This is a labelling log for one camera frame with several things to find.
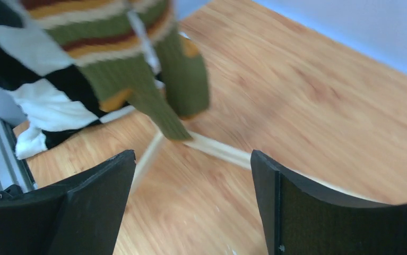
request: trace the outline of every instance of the maroon stripe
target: maroon stripe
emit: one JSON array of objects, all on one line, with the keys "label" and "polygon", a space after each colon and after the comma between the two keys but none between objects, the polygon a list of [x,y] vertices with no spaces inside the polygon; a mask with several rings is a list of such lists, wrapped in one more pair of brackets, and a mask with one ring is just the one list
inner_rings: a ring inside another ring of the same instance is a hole
[{"label": "maroon stripe", "polygon": [[112,37],[103,37],[103,38],[84,38],[80,40],[73,41],[69,44],[62,45],[63,50],[70,51],[77,48],[81,48],[85,45],[105,45],[105,44],[116,44],[124,40],[129,40],[135,37],[136,34],[133,29],[129,33],[124,33],[121,35],[116,35]]},{"label": "maroon stripe", "polygon": [[53,5],[56,3],[65,3],[65,2],[84,2],[84,0],[21,0],[21,4],[28,11],[37,9],[39,7]]}]

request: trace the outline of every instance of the wooden surface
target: wooden surface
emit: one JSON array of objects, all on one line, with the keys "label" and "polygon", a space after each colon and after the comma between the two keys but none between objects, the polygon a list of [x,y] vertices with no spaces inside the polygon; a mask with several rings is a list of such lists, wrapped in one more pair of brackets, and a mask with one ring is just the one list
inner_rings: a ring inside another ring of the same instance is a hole
[{"label": "wooden surface", "polygon": [[[407,202],[407,76],[249,0],[183,22],[211,74],[212,108],[189,124],[288,167]],[[17,133],[25,126],[17,128]],[[28,160],[40,186],[153,138],[145,116],[94,127]],[[115,254],[266,254],[251,173],[167,143],[131,197]]]}]

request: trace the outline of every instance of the sock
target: sock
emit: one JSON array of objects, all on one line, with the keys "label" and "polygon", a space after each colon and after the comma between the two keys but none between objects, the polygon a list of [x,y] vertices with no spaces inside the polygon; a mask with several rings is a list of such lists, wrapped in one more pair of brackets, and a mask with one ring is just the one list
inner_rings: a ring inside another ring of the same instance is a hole
[{"label": "sock", "polygon": [[57,42],[89,80],[100,109],[128,101],[148,115],[170,140],[189,140],[173,109],[156,88],[124,0],[22,0],[33,19]]},{"label": "sock", "polygon": [[161,64],[166,100],[181,119],[207,110],[210,92],[198,48],[178,33],[172,0],[129,0],[144,23]]}]

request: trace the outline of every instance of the white wall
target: white wall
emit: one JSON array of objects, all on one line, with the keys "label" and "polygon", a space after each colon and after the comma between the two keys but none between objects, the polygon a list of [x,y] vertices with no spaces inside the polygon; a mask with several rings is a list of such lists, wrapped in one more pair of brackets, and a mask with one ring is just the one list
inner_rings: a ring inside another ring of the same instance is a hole
[{"label": "white wall", "polygon": [[[176,12],[183,19],[208,3],[210,0],[176,0]],[[14,101],[0,90],[0,117],[12,125],[19,125],[26,120]]]},{"label": "white wall", "polygon": [[256,0],[407,73],[407,0]]}]

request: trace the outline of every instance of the wood grain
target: wood grain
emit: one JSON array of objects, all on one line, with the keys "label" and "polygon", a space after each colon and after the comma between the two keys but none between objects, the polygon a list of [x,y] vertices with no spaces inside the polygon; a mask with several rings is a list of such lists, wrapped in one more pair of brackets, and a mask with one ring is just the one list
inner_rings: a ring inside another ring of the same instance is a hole
[{"label": "wood grain", "polygon": [[[212,82],[212,108],[191,130],[407,202],[406,75],[249,0],[215,0],[182,25]],[[140,157],[153,135],[135,113],[28,162],[45,186],[124,149]],[[127,205],[115,254],[266,254],[251,173],[168,143]]]}]

